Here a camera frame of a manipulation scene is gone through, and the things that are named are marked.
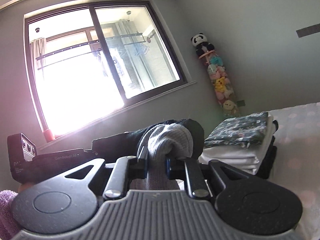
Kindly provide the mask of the grey black raglan shirt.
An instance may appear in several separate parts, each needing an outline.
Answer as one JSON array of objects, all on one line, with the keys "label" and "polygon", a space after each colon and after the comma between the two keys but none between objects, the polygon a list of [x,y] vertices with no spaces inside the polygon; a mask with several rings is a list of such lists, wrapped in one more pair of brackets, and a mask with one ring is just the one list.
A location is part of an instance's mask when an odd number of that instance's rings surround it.
[{"label": "grey black raglan shirt", "polygon": [[169,120],[148,128],[137,148],[137,156],[145,153],[148,173],[145,179],[135,179],[132,190],[178,190],[175,180],[166,175],[166,157],[198,159],[204,147],[204,129],[192,119]]}]

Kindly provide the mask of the stack of folded clothes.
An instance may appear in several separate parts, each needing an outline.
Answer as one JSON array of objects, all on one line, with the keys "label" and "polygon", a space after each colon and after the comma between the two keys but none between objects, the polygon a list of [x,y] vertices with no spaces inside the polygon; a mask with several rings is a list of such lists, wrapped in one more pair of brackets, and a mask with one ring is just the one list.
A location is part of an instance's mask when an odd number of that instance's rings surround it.
[{"label": "stack of folded clothes", "polygon": [[253,113],[221,122],[204,141],[199,162],[218,160],[257,177],[268,179],[276,158],[277,120],[268,113]]}]

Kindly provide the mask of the purple fuzzy sleeve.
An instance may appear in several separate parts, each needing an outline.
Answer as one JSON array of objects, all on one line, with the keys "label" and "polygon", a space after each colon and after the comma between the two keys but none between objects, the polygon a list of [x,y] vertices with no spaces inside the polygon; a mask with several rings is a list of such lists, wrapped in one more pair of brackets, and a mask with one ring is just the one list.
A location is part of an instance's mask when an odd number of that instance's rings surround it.
[{"label": "purple fuzzy sleeve", "polygon": [[21,230],[11,211],[11,204],[17,195],[11,190],[1,191],[1,239],[12,239]]}]

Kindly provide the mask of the plush toy column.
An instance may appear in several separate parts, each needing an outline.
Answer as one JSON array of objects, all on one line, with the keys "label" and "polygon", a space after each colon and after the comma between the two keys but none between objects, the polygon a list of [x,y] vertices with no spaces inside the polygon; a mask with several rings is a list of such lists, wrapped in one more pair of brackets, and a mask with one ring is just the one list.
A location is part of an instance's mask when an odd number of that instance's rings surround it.
[{"label": "plush toy column", "polygon": [[196,49],[199,60],[206,67],[223,114],[227,118],[239,117],[240,110],[236,103],[235,92],[223,64],[223,60],[215,51],[214,45],[207,40],[207,37],[203,33],[196,34],[190,40]]}]

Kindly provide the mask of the pink dotted bed sheet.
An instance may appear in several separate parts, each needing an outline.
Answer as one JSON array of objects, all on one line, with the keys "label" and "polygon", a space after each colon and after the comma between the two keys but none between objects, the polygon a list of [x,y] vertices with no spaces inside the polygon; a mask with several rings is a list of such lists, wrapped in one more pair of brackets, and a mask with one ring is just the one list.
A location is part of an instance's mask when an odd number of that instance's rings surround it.
[{"label": "pink dotted bed sheet", "polygon": [[294,192],[303,215],[296,231],[303,239],[319,239],[319,103],[270,114],[279,128],[274,134],[277,156],[269,180]]}]

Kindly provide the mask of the window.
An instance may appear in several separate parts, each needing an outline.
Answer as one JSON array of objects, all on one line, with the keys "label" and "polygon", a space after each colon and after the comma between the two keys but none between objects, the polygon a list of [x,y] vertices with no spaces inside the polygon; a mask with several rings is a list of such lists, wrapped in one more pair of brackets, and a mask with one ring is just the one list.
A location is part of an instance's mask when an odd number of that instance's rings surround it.
[{"label": "window", "polygon": [[189,81],[150,0],[58,4],[24,23],[30,90],[48,142]]}]

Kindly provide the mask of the grey wall switch panel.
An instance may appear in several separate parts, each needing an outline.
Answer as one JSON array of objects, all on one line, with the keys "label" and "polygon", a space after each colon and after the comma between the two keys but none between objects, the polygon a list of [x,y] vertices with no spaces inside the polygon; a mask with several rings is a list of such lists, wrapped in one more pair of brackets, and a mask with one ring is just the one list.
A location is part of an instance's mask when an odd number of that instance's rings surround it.
[{"label": "grey wall switch panel", "polygon": [[296,33],[299,38],[306,37],[306,36],[316,34],[319,32],[320,32],[320,24],[319,23],[315,24],[315,25],[311,25],[309,27],[305,27],[305,28],[296,30]]}]

